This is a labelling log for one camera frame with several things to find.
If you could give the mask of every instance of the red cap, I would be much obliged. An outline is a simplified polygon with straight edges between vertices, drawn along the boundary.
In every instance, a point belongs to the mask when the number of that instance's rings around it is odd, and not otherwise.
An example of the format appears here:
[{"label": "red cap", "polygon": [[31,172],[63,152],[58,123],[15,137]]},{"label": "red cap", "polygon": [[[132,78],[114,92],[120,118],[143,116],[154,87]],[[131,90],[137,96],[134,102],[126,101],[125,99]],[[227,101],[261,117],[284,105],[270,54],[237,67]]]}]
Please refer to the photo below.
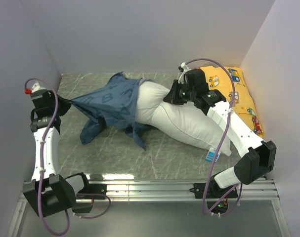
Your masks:
[{"label": "red cap", "polygon": [[27,95],[31,95],[31,89],[29,89],[29,88],[25,89],[25,93],[26,93]]}]

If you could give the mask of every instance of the aluminum frame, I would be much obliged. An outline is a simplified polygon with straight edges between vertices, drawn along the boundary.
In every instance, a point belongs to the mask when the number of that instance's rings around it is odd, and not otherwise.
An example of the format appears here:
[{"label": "aluminum frame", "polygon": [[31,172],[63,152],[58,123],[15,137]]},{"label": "aluminum frame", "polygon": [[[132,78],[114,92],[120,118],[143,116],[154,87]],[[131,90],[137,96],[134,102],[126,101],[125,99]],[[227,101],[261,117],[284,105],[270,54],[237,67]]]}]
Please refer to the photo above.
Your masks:
[{"label": "aluminum frame", "polygon": [[[89,181],[91,184],[107,184],[107,196],[112,201],[202,201],[202,199],[195,199],[189,189],[193,188],[194,183],[204,182],[204,180]],[[241,200],[271,200],[282,236],[291,236],[273,180],[259,178],[249,185],[243,185]],[[90,199],[77,200],[77,202],[90,201]],[[26,204],[27,200],[21,193],[7,237],[17,237]]]}]

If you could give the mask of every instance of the pillow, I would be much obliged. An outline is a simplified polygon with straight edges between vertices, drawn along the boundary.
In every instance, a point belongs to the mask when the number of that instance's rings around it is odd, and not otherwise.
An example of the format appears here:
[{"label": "pillow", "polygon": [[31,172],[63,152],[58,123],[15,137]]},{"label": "pillow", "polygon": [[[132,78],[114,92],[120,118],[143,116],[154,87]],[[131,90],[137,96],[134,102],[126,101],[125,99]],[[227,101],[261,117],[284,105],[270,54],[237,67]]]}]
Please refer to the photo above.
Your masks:
[{"label": "pillow", "polygon": [[[225,68],[231,74],[235,86],[235,101],[232,109],[254,133],[263,138],[264,130],[259,122],[253,99],[244,82],[241,68]],[[225,96],[227,101],[230,102],[233,98],[232,85],[225,71],[222,68],[215,68],[213,66],[202,67],[200,69],[205,72],[209,89],[219,90]]]},{"label": "pillow", "polygon": [[[223,131],[192,102],[171,105],[163,101],[170,90],[152,81],[139,87],[135,121],[156,127],[171,138],[201,149],[217,147]],[[225,138],[220,151],[231,155]]]}]

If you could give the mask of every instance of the white pillow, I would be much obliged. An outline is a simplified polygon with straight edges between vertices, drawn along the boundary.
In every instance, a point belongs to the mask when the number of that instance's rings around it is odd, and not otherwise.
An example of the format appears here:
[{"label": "white pillow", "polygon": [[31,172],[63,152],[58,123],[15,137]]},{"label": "white pillow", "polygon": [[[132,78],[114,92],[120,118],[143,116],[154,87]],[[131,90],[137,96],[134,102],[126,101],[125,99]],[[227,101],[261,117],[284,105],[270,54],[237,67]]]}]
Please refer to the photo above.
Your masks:
[{"label": "white pillow", "polygon": [[[216,148],[223,131],[192,102],[171,105],[163,101],[170,90],[152,81],[139,87],[135,121],[154,126],[177,141],[202,149]],[[220,151],[231,155],[225,138]]]}]

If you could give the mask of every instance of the car print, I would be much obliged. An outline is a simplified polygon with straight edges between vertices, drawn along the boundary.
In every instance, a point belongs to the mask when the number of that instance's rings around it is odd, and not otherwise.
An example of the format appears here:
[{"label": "car print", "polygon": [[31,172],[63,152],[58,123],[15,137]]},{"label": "car print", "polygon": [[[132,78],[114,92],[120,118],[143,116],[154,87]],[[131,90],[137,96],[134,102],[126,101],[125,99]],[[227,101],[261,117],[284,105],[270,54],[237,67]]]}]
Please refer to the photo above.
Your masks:
[{"label": "car print", "polygon": [[[229,97],[231,98],[232,97],[232,91],[230,92],[229,94]],[[234,102],[233,102],[233,105],[236,105],[236,104],[239,104],[240,103],[240,99],[239,99],[239,93],[236,91],[235,92],[235,96],[234,96]]]},{"label": "car print", "polygon": [[234,82],[240,82],[240,75],[238,74],[237,70],[229,68],[228,72],[231,74]]},{"label": "car print", "polygon": [[247,111],[249,112],[250,115],[256,116],[256,113],[251,108],[248,108]]},{"label": "car print", "polygon": [[261,134],[262,130],[259,126],[259,120],[257,119],[256,116],[252,116],[252,122],[253,122],[253,125],[254,125],[254,130],[253,130],[254,133],[257,134],[257,135]]},{"label": "car print", "polygon": [[209,77],[209,82],[211,83],[210,88],[216,87],[217,85],[219,85],[219,77],[218,76]]}]

